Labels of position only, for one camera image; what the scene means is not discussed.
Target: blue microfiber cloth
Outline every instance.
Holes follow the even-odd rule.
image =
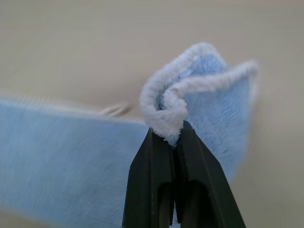
[[[229,69],[212,45],[194,45],[144,86],[146,123],[174,146],[187,120],[231,180],[247,149],[256,73],[253,62]],[[61,227],[120,228],[148,125],[1,99],[0,208]]]

